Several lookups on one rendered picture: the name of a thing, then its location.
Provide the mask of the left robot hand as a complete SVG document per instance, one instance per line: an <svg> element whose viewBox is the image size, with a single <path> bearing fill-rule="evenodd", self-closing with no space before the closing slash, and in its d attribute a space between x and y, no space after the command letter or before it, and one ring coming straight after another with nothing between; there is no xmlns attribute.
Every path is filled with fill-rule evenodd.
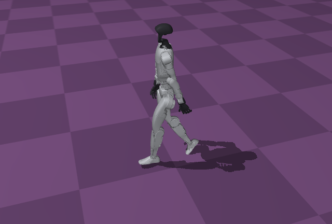
<svg viewBox="0 0 332 224"><path fill-rule="evenodd" d="M187 113L190 113L192 112L192 110L189 109L189 107L186 105L186 102L185 102L185 99L183 98L183 101L184 103L182 104L179 104L179 112L182 111L182 113L184 114L187 114Z"/></svg>

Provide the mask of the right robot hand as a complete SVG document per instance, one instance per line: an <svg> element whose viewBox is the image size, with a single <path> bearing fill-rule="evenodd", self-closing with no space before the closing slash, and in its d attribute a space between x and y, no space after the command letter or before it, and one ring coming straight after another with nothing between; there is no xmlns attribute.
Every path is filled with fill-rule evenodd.
<svg viewBox="0 0 332 224"><path fill-rule="evenodd" d="M154 86L153 86L153 88L151 89L151 91L150 91L150 95L151 95L151 93L152 93L152 97L153 97L153 99L154 99L154 97L155 97L155 99L156 99L156 95L157 95L157 90L159 89L159 85L160 84L156 84L156 80L154 80ZM155 95L156 94L156 95Z"/></svg>

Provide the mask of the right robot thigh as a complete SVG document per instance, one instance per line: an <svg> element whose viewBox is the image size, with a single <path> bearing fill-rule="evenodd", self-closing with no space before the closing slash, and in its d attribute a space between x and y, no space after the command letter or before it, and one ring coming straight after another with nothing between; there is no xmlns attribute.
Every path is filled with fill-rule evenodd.
<svg viewBox="0 0 332 224"><path fill-rule="evenodd" d="M157 90L157 103L159 103L161 100L161 96L160 96L160 93L159 93L159 89ZM171 126L173 127L176 127L178 126L179 124L179 118L177 116L171 116L170 113L171 113L171 110L170 109L166 109L168 112L167 112L167 116L165 118L166 122L168 124L170 124Z"/></svg>

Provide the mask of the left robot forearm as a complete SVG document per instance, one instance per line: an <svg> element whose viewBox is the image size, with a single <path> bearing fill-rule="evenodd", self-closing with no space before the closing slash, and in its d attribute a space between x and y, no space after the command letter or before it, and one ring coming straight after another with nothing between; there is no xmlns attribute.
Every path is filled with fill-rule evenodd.
<svg viewBox="0 0 332 224"><path fill-rule="evenodd" d="M180 90L179 83L175 79L171 79L170 80L170 85L171 85L171 89L174 92L175 97L176 97L178 103L179 104L184 103L184 101L183 101L183 94L182 94L182 92Z"/></svg>

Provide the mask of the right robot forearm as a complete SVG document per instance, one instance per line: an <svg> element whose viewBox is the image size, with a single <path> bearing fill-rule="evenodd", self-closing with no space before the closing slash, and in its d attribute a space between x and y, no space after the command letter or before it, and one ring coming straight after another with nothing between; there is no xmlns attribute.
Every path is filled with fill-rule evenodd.
<svg viewBox="0 0 332 224"><path fill-rule="evenodd" d="M158 80L158 76L157 76L157 68L155 69L156 73L155 73L155 80L156 80L156 84L160 84L161 82Z"/></svg>

